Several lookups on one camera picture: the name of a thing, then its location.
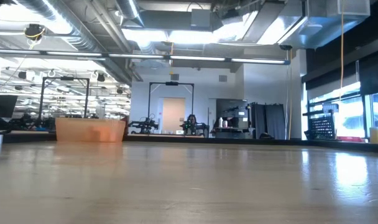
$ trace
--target machine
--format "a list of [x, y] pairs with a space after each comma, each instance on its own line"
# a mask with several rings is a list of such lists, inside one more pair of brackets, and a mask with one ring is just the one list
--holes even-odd
[[[210, 130], [210, 127], [207, 124], [197, 123], [196, 116], [193, 114], [189, 115], [188, 119], [184, 121], [180, 127], [183, 129], [184, 135], [199, 135], [204, 136], [205, 138], [208, 138], [208, 132]], [[197, 130], [202, 130], [203, 132], [197, 134]]]
[[139, 128], [141, 131], [131, 131], [131, 134], [151, 134], [152, 128], [157, 130], [159, 124], [157, 124], [152, 118], [145, 118], [145, 121], [131, 121], [128, 125], [130, 128]]

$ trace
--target computer monitor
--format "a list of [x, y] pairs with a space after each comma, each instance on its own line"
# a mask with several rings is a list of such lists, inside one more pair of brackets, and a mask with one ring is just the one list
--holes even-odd
[[11, 118], [14, 113], [17, 96], [0, 95], [0, 118]]

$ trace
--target orange cable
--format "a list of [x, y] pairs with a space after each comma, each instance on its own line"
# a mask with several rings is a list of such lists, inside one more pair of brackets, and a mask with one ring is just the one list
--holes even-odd
[[291, 120], [293, 115], [293, 70], [291, 62], [293, 60], [293, 49], [290, 50], [290, 124], [288, 126], [288, 140], [291, 139]]
[[343, 82], [344, 82], [344, 1], [345, 0], [341, 0], [341, 83], [339, 86], [338, 105], [341, 104], [341, 97], [343, 95]]

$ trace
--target black stand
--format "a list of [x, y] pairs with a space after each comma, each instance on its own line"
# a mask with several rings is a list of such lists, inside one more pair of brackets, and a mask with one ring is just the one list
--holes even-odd
[[84, 118], [87, 117], [87, 107], [88, 107], [88, 95], [90, 94], [90, 79], [89, 78], [75, 78], [75, 77], [43, 77], [42, 78], [42, 86], [41, 86], [41, 98], [40, 98], [40, 111], [39, 111], [39, 118], [38, 121], [41, 120], [42, 115], [42, 103], [44, 100], [44, 90], [46, 88], [45, 81], [46, 80], [61, 80], [61, 81], [73, 81], [73, 80], [84, 80], [87, 81], [86, 86], [86, 95], [85, 95], [85, 106], [84, 106]]

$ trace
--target red object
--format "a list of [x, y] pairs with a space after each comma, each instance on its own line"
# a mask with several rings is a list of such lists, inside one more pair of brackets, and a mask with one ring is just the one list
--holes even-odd
[[363, 142], [362, 138], [360, 137], [337, 137], [337, 139], [341, 141], [350, 141], [350, 142]]

